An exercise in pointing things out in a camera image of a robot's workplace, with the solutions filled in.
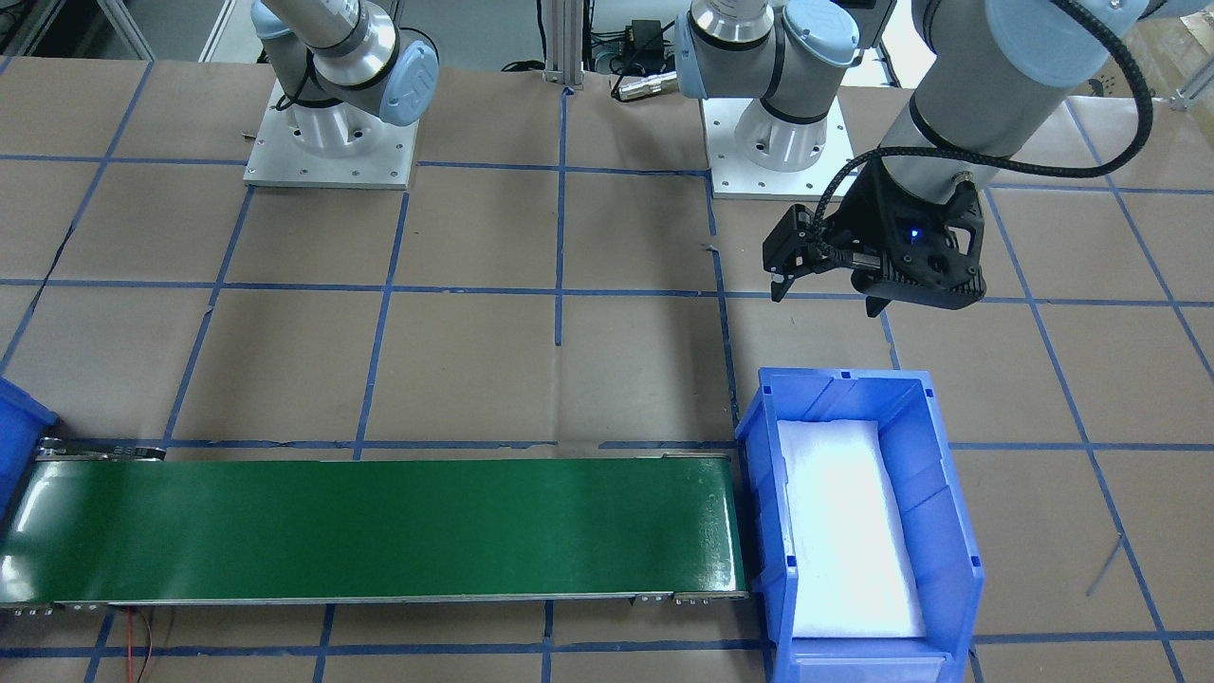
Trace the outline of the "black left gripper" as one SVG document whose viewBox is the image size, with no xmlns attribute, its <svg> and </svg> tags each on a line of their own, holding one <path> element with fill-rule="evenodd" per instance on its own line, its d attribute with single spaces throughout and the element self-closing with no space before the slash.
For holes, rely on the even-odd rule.
<svg viewBox="0 0 1214 683">
<path fill-rule="evenodd" d="M 897 300 L 958 311 L 987 294 L 980 258 L 985 217 L 972 181 L 955 183 L 944 203 L 927 203 L 894 181 L 883 160 L 870 160 L 826 220 L 823 241 L 815 214 L 793 204 L 764 238 L 770 298 L 779 303 L 798 278 L 840 268 L 836 249 L 875 258 L 853 268 L 864 312 L 877 319 Z"/>
</svg>

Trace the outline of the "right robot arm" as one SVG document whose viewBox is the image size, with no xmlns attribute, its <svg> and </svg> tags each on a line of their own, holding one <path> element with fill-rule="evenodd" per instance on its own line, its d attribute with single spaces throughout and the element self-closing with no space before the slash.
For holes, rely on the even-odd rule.
<svg viewBox="0 0 1214 683">
<path fill-rule="evenodd" d="M 429 110 L 441 74 L 433 39 L 378 2 L 255 1 L 250 18 L 282 89 L 273 108 L 304 150 L 358 155 Z"/>
</svg>

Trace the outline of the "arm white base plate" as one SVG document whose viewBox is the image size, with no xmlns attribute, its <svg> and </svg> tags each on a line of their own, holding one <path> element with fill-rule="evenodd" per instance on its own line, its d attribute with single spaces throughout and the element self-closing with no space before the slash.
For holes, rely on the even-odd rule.
<svg viewBox="0 0 1214 683">
<path fill-rule="evenodd" d="M 340 102 L 277 110 L 276 82 L 243 180 L 276 189 L 408 190 L 419 124 L 395 126 Z"/>
<path fill-rule="evenodd" d="M 772 170 L 756 164 L 734 130 L 745 113 L 748 99 L 703 99 L 704 142 L 711 173 L 711 194 L 724 199 L 816 200 L 836 176 L 838 169 L 853 158 L 853 144 L 838 99 L 823 121 L 824 142 L 815 147 L 815 164 L 802 170 Z"/>
</svg>

